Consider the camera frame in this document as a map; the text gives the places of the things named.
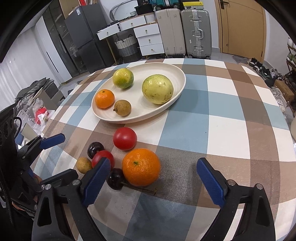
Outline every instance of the metal screw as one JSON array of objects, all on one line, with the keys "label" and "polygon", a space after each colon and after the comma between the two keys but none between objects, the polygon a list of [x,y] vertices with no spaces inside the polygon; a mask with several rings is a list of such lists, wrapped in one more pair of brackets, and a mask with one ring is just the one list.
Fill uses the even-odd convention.
[{"label": "metal screw", "polygon": [[235,180],[232,180],[232,179],[227,180],[227,183],[228,183],[230,186],[234,186],[234,185],[236,184]]},{"label": "metal screw", "polygon": [[263,189],[263,186],[262,186],[260,183],[256,184],[256,187],[257,187],[258,189],[260,189],[260,190]]},{"label": "metal screw", "polygon": [[80,183],[80,180],[79,179],[76,179],[72,182],[72,185],[76,186]]},{"label": "metal screw", "polygon": [[51,187],[52,187],[52,186],[51,186],[50,184],[47,184],[47,185],[45,186],[45,189],[46,189],[46,190],[49,190],[49,189],[51,189]]}]

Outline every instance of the wooden door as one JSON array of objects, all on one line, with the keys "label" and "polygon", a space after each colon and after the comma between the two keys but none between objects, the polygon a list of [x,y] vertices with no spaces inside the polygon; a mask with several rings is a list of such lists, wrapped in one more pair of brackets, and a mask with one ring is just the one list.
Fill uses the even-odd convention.
[{"label": "wooden door", "polygon": [[222,52],[262,61],[266,41],[264,9],[254,0],[218,0]]}]

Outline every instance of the tangerine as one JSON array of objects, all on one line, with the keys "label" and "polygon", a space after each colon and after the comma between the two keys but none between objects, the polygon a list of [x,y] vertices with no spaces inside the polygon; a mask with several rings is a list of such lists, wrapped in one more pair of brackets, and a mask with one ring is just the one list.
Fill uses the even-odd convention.
[{"label": "tangerine", "polygon": [[153,151],[134,149],[123,158],[122,171],[130,184],[148,186],[159,177],[160,161]]},{"label": "tangerine", "polygon": [[95,102],[98,108],[106,109],[113,105],[115,101],[115,96],[111,90],[100,90],[96,97]]}]

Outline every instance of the table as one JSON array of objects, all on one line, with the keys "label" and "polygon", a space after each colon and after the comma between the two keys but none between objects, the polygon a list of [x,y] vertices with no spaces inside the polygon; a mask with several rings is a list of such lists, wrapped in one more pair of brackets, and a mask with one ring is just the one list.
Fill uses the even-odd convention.
[{"label": "table", "polygon": [[[168,110],[132,124],[99,121],[91,110],[98,88],[116,69],[145,62],[174,64],[186,74],[186,87]],[[295,223],[296,157],[285,118],[264,81],[247,66],[203,59],[157,59],[98,70],[78,85],[48,121],[45,137],[64,133],[66,141],[45,150],[32,165],[43,179],[75,168],[88,145],[103,143],[121,167],[126,152],[112,142],[115,130],[132,128],[136,148],[148,148],[161,160],[156,196],[129,188],[114,191],[105,183],[89,206],[107,240],[200,240],[215,216],[214,205],[196,174],[206,157],[226,179],[240,185],[261,183],[271,205],[276,239]],[[225,240],[231,240],[242,214],[240,204]],[[74,236],[77,228],[70,223]]]}]

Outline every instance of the fruit stem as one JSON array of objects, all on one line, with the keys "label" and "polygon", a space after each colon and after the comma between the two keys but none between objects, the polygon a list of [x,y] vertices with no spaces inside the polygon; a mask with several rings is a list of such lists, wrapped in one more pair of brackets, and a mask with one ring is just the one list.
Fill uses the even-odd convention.
[{"label": "fruit stem", "polygon": [[130,189],[142,191],[142,192],[147,192],[147,193],[153,194],[153,196],[157,193],[157,188],[155,188],[154,190],[148,190],[148,189],[144,189],[144,188],[137,188],[129,183],[125,183],[125,182],[121,182],[121,183]]}]

